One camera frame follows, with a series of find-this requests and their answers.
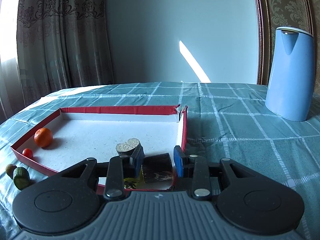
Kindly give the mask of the red shallow cardboard box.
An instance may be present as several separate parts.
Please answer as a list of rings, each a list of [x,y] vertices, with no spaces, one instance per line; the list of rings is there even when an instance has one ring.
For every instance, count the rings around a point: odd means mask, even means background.
[[[38,129],[48,128],[52,143],[35,144]],[[29,167],[52,176],[88,157],[103,163],[117,155],[116,145],[130,138],[140,140],[145,155],[174,154],[185,149],[187,108],[180,106],[65,107],[54,111],[21,136],[11,149]],[[22,155],[29,148],[33,159]]]

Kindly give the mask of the green cucumber chunk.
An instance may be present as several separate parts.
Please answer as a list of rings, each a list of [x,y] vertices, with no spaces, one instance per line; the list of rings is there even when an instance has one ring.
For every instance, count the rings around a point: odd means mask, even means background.
[[[29,172],[24,167],[17,167],[13,171],[13,182],[19,190],[23,190],[31,184]]]

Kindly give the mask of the orange mandarin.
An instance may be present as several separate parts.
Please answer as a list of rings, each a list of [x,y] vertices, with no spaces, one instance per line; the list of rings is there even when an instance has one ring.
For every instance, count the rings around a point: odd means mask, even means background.
[[[38,129],[34,134],[34,141],[40,148],[47,147],[53,141],[53,134],[51,130],[46,127]]]

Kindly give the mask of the brown patterned curtain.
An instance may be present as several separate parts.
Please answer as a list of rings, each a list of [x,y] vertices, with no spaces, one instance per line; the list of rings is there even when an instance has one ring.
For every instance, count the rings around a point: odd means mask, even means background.
[[[113,82],[105,0],[1,0],[1,121],[52,92]]]

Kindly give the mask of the eggplant chunk with white cut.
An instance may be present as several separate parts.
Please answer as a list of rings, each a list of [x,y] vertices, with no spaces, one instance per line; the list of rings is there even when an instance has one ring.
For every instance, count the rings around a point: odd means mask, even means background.
[[[134,150],[140,145],[140,141],[137,138],[130,138],[126,142],[116,145],[116,152],[119,156],[130,156]]]

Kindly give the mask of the dark wooden wall trim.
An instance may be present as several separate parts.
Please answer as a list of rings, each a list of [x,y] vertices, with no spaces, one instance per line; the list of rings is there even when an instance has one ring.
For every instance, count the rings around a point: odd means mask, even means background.
[[[268,85],[271,69],[271,19],[268,0],[255,0],[258,20],[259,54],[257,84]]]

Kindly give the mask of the light blue kettle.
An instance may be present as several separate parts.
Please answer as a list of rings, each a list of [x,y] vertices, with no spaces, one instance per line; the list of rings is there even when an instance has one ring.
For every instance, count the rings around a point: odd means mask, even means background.
[[[315,43],[302,29],[276,29],[265,106],[287,120],[307,119],[315,85]]]

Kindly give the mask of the teal checked bed sheet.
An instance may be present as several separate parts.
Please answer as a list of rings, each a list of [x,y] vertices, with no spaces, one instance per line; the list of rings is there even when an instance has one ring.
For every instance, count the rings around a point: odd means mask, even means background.
[[[265,86],[152,82],[63,89],[1,122],[1,169],[16,164],[11,145],[60,107],[188,106],[188,153],[230,157],[292,189],[305,203],[298,232],[319,239],[319,94],[308,119],[282,119],[265,107]]]

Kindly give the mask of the dark eggplant chunk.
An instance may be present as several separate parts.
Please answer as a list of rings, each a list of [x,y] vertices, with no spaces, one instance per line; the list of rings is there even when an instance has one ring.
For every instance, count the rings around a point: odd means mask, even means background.
[[[173,168],[170,154],[146,156],[142,163],[142,174],[146,184],[172,180]]]

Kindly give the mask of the brown kiwi fruit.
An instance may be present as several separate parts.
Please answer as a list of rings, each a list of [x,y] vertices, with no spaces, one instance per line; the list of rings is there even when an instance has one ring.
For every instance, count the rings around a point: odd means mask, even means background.
[[[14,170],[17,168],[16,165],[14,164],[8,164],[5,168],[5,172],[6,174],[12,179],[13,178],[13,174],[14,174]]]

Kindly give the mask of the yellow-green tomato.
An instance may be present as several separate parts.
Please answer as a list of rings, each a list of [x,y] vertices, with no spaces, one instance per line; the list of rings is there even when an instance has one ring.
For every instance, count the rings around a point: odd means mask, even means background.
[[[126,178],[124,179],[124,188],[135,190],[137,186],[140,186],[143,182],[143,178]]]

